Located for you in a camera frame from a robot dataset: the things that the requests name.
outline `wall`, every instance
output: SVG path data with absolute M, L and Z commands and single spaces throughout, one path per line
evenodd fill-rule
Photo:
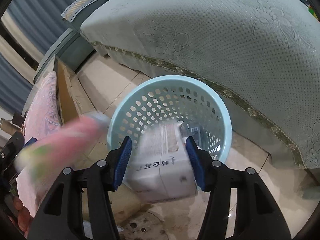
M 0 118 L 4 118 L 6 120 L 11 120 L 12 119 L 12 115 L 7 113 L 3 108 L 1 108 L 0 106 Z M 6 132 L 2 131 L 0 129 L 0 136 L 9 140 L 11 138 L 10 134 L 7 134 Z

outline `basket rim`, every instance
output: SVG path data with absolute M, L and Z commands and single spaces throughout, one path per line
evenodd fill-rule
M 155 78 L 151 78 L 148 81 L 143 82 L 142 84 L 138 85 L 137 87 L 135 87 L 128 95 L 126 95 L 124 97 L 124 99 L 122 99 L 121 103 L 118 105 L 117 109 L 115 110 L 114 114 L 112 115 L 111 118 L 111 122 L 110 122 L 110 126 L 108 129 L 108 134 L 107 134 L 107 144 L 109 147 L 109 150 L 113 150 L 111 149 L 111 139 L 112 139 L 112 131 L 113 131 L 113 126 L 115 124 L 115 120 L 118 116 L 118 114 L 121 112 L 122 107 L 124 106 L 124 104 L 126 103 L 126 101 L 131 98 L 137 91 L 143 89 L 144 87 L 147 87 L 150 84 L 153 83 L 157 83 L 160 81 L 168 81 L 168 80 L 172 80 L 172 81 L 184 81 L 184 82 L 189 82 L 192 83 L 193 85 L 196 85 L 198 87 L 200 87 L 201 89 L 205 90 L 208 94 L 211 95 L 212 99 L 217 103 L 217 105 L 220 108 L 221 111 L 221 115 L 222 115 L 222 119 L 223 119 L 223 123 L 224 123 L 224 127 L 225 127 L 225 131 L 224 131 L 224 142 L 223 145 L 221 147 L 221 155 L 219 158 L 219 161 L 221 161 L 222 163 L 225 163 L 230 148 L 231 148 L 231 139 L 232 139 L 232 127 L 231 127 L 231 119 L 230 119 L 230 115 L 229 112 L 227 110 L 226 105 L 224 104 L 224 102 L 222 101 L 222 99 L 220 98 L 220 96 L 217 94 L 217 92 L 215 92 L 211 87 L 209 87 L 208 85 L 204 84 L 203 82 L 191 78 L 191 77 L 186 77 L 186 76 L 180 76 L 180 75 L 166 75 L 166 76 L 160 76 L 160 77 L 155 77 Z

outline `blurred pink object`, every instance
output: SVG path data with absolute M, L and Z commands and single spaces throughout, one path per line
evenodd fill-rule
M 92 112 L 19 153 L 16 167 L 27 170 L 37 192 L 37 202 L 43 199 L 63 168 L 72 166 L 82 152 L 106 133 L 109 123 L 107 116 Z

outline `embossed floral pattern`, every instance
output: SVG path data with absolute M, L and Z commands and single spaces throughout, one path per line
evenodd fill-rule
M 304 133 L 299 134 L 301 142 L 299 146 L 308 152 L 309 161 L 319 166 L 320 155 L 320 122 L 315 121 L 313 127 L 304 126 Z
M 149 44 L 155 48 L 156 53 L 165 54 L 169 60 L 176 59 L 185 62 L 193 58 L 193 52 L 188 45 L 189 35 L 176 33 L 173 25 L 162 27 L 161 24 L 152 22 L 150 33 L 144 33 Z
M 275 32 L 278 31 L 279 40 L 284 42 L 288 48 L 296 46 L 299 40 L 315 49 L 307 38 L 307 29 L 299 28 L 302 25 L 298 18 L 287 13 L 284 8 L 275 4 L 274 0 L 240 0 L 251 9 L 254 23 L 251 33 L 255 35 L 257 29 L 263 25 L 270 25 Z

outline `blue gripper pad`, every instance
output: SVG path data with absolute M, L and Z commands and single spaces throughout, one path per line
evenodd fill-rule
M 194 142 L 192 136 L 189 136 L 186 140 L 186 150 L 189 155 L 189 159 L 191 162 L 191 166 L 193 169 L 193 174 L 196 179 L 197 185 L 201 188 L 202 191 L 204 191 L 205 182 L 204 182 L 204 168 L 201 165 L 201 162 L 199 160 L 199 157 L 197 155 L 197 145 Z
M 131 139 L 129 137 L 128 139 L 125 138 L 119 149 L 120 157 L 115 167 L 114 180 L 113 180 L 113 187 L 115 190 L 117 190 L 118 187 L 122 184 L 124 173 L 127 168 L 128 161 L 131 155 L 131 149 L 132 149 Z

